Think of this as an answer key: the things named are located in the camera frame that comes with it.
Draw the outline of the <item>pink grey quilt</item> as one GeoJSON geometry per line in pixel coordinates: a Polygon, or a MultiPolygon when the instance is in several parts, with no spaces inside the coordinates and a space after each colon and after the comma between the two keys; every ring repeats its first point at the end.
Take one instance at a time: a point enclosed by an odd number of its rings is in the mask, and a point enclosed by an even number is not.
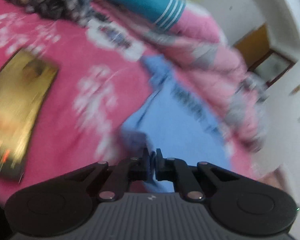
{"type": "Polygon", "coordinates": [[[242,55],[227,44],[207,10],[188,1],[176,26],[163,31],[122,6],[93,1],[182,68],[198,95],[221,119],[227,137],[234,135],[250,152],[263,147],[267,134],[266,85],[247,70],[242,55]]]}

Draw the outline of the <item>pink floral bed blanket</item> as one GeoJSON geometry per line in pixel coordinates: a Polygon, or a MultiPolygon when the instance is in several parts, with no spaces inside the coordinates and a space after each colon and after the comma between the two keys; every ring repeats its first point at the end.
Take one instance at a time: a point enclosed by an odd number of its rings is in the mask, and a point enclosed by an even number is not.
{"type": "Polygon", "coordinates": [[[141,64],[158,51],[109,13],[110,26],[132,43],[117,47],[94,20],[82,28],[45,20],[0,0],[0,67],[20,48],[49,59],[59,71],[31,136],[20,182],[0,176],[0,205],[18,190],[69,171],[124,156],[116,132],[151,92],[141,64]]]}

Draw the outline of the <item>wooden door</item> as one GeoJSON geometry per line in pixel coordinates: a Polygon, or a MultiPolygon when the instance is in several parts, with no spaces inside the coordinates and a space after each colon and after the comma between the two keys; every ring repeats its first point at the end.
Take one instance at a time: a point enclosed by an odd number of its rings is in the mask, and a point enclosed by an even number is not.
{"type": "Polygon", "coordinates": [[[263,24],[239,40],[234,47],[242,54],[248,68],[270,51],[268,28],[263,24]]]}

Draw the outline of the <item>dark framed wall mirror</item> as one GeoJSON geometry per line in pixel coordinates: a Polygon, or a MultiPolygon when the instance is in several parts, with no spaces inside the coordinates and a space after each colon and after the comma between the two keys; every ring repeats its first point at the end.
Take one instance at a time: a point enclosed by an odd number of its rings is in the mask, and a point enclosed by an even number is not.
{"type": "Polygon", "coordinates": [[[268,87],[272,86],[295,65],[295,61],[276,50],[270,49],[249,67],[268,87]]]}

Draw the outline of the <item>gold patterned box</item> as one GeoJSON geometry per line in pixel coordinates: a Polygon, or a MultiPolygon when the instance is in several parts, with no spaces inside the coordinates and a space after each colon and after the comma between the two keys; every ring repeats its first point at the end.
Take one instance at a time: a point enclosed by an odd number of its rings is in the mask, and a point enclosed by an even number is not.
{"type": "Polygon", "coordinates": [[[0,176],[20,181],[37,116],[58,68],[19,49],[0,69],[0,176]]]}

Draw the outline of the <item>light blue t-shirt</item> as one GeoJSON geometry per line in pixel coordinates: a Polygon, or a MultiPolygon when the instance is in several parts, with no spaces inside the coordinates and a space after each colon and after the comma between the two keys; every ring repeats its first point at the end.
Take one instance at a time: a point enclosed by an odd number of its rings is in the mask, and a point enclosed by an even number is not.
{"type": "Polygon", "coordinates": [[[147,148],[152,164],[159,148],[164,158],[182,159],[190,166],[207,161],[231,169],[221,123],[205,101],[176,79],[163,56],[140,60],[150,74],[153,93],[121,126],[128,152],[140,155],[147,148]]]}

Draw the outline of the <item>stack of folded pink clothes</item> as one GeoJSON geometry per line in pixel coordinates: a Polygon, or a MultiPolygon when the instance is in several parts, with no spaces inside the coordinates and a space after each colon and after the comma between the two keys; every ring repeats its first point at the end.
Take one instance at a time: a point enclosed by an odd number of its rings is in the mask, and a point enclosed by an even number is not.
{"type": "Polygon", "coordinates": [[[267,174],[262,176],[258,181],[270,185],[272,187],[285,190],[287,187],[287,176],[284,166],[281,165],[277,169],[268,172],[267,174]]]}

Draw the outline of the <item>teal pink striped pillow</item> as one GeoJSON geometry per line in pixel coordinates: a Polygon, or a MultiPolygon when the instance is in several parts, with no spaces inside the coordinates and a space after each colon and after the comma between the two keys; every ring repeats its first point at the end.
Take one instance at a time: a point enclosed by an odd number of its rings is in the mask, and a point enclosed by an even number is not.
{"type": "Polygon", "coordinates": [[[162,31],[201,41],[225,42],[225,36],[203,7],[189,0],[109,0],[141,16],[162,31]]]}

